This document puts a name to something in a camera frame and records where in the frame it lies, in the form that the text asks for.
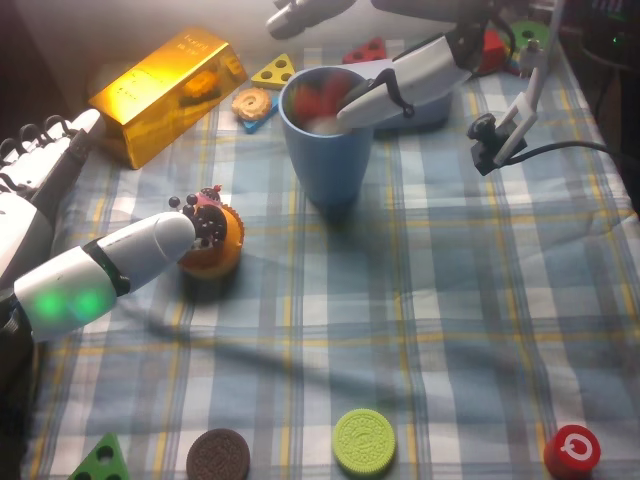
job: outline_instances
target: gold bar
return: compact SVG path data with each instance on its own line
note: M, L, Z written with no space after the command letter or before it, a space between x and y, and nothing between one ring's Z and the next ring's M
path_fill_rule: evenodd
M189 28L95 95L108 145L138 169L247 79L231 46Z

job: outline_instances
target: cupcake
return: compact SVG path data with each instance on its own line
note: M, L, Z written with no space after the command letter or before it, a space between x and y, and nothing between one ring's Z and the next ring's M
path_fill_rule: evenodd
M211 280L233 270L240 261L244 225L237 212L220 201L220 186L204 188L187 196L182 213L196 229L196 240L178 265L189 275ZM171 197L169 206L178 208L180 199Z

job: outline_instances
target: plaid tablecloth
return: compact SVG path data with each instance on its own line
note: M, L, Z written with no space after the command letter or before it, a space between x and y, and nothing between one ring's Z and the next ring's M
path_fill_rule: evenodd
M290 53L300 68L348 49ZM244 57L249 72L267 60ZM344 478L332 427L358 407L394 426L389 479L549 478L546 439L568 423L598 437L596 479L639 478L640 225L612 161L566 149L487 177L472 164L469 124L525 86L470 81L442 129L377 139L340 227L306 201L280 118L246 135L231 99L142 170L93 156L58 251L220 183L243 258L224 285L171 268L50 345L24 478L66 478L114 432L132 479L184 479L216 427L247 440L252 480ZM539 111L531 146L600 141L561 56Z

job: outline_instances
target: green led indicator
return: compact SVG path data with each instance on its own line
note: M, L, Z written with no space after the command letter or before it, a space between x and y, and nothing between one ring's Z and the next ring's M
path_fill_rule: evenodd
M87 290L76 297L74 307L78 316L93 320L104 313L105 304L103 295L94 290Z
M64 312L64 298L56 292L47 292L38 296L35 301L38 315L42 317L55 318Z

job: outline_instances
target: hole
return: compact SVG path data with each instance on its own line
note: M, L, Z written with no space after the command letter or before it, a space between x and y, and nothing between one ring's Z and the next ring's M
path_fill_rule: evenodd
M98 449L96 456L102 465L106 465L113 460L113 448L109 445L104 445Z

